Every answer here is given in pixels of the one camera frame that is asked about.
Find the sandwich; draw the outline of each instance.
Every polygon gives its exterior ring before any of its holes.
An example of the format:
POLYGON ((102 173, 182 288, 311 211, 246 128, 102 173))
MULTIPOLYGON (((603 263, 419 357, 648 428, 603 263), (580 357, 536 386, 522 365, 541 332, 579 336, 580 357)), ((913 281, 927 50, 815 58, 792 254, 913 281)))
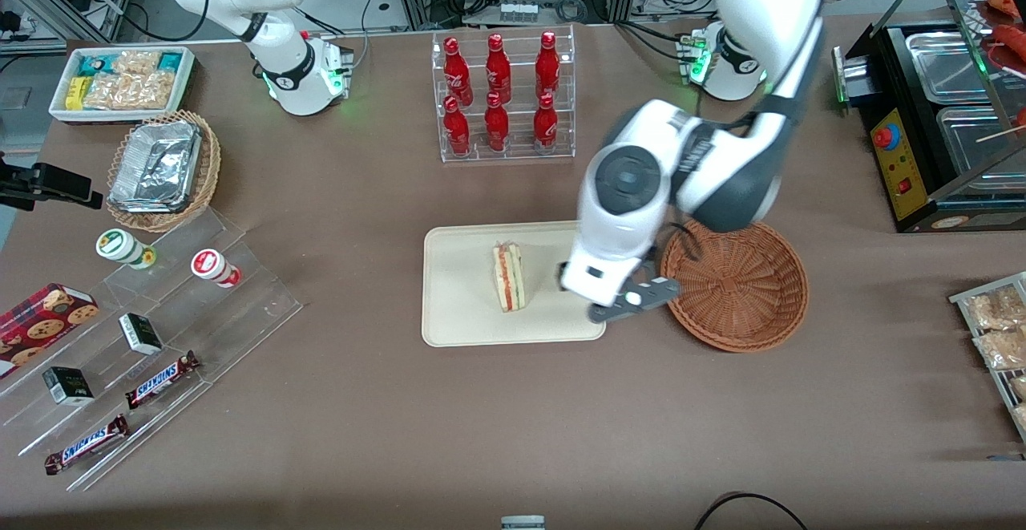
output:
POLYGON ((503 312, 522 310, 527 304, 523 289, 520 248, 516 244, 499 244, 491 249, 495 258, 496 289, 503 312))

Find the coca-cola bottle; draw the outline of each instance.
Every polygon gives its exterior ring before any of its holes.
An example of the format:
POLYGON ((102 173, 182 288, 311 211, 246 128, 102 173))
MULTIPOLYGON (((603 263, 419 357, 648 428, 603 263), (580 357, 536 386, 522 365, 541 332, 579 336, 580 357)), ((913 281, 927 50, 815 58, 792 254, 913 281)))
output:
POLYGON ((513 98, 513 80, 510 74, 510 57, 503 49, 503 36, 488 35, 488 60, 484 64, 488 75, 488 90, 499 93, 504 104, 513 98))
POLYGON ((552 94, 546 92, 538 98, 535 112, 535 151, 542 155, 552 153, 556 147, 556 124, 559 118, 552 109, 552 94))
POLYGON ((460 99, 460 105, 470 107, 474 103, 474 91, 470 88, 470 68, 467 59, 460 54, 460 42, 453 37, 442 42, 445 48, 445 84, 449 93, 460 99))
POLYGON ((488 147, 495 153, 506 151, 510 138, 510 117, 503 108, 498 91, 488 91, 488 110, 484 112, 484 127, 488 131, 488 147))
POLYGON ((455 96, 445 95, 442 105, 445 107, 442 124, 445 125, 445 136, 449 141, 452 155, 468 157, 470 155, 470 125, 467 124, 467 117, 460 111, 460 104, 455 96))
POLYGON ((535 92, 539 98, 543 94, 556 94, 559 89, 559 55, 556 54, 556 34, 542 33, 542 51, 535 62, 535 92))

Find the red button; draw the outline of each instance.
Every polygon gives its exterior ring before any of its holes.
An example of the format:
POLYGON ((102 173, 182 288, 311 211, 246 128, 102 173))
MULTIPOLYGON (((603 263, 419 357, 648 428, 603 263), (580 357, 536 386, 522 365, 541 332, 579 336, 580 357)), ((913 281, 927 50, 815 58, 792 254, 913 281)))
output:
POLYGON ((876 129, 873 133, 873 146, 879 147, 880 149, 891 146, 891 139, 894 139, 894 133, 891 129, 883 127, 876 129))

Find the floor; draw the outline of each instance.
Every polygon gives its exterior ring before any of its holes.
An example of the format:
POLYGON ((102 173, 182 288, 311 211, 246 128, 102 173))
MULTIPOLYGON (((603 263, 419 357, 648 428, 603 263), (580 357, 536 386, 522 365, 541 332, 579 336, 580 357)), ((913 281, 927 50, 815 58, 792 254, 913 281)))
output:
MULTIPOLYGON (((180 35, 190 30, 197 16, 179 7, 173 0, 132 0, 143 4, 149 14, 148 28, 162 35, 180 35)), ((893 0, 844 0, 825 7, 828 14, 880 13, 893 0)), ((944 5, 944 0, 906 0, 901 10, 920 11, 944 5)), ((399 0, 304 0, 305 11, 320 21, 327 22, 344 31, 360 30, 363 26, 370 31, 398 31, 407 27, 405 14, 399 0)), ((298 26, 317 30, 317 26, 294 15, 298 26)), ((205 23, 195 34, 195 40, 229 39, 228 34, 212 22, 205 23)), ((140 42, 148 37, 123 27, 119 40, 140 42)), ((26 57, 8 68, 0 76, 0 91, 14 87, 31 87, 29 103, 22 110, 0 110, 2 142, 0 151, 8 151, 7 161, 11 164, 31 165, 35 154, 42 145, 49 117, 46 113, 49 97, 53 94, 56 80, 63 67, 63 58, 56 56, 26 57)), ((13 211, 0 208, 0 248, 7 237, 13 211)))

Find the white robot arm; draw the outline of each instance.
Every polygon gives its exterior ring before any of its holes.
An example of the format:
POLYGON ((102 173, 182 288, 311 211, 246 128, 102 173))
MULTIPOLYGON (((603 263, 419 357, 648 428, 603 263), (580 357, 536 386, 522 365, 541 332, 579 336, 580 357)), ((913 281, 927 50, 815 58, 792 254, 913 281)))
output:
POLYGON ((237 36, 264 70, 271 95, 293 115, 311 115, 348 89, 338 46, 304 39, 286 9, 303 0, 174 0, 237 36))
POLYGON ((596 303, 593 321, 672 299, 625 289, 636 285, 630 278, 655 241, 667 202, 709 230, 726 232, 762 219, 777 198, 820 53, 822 0, 716 3, 729 34, 765 67, 770 94, 743 136, 661 100, 610 131, 581 187, 579 230, 561 274, 563 288, 596 303))

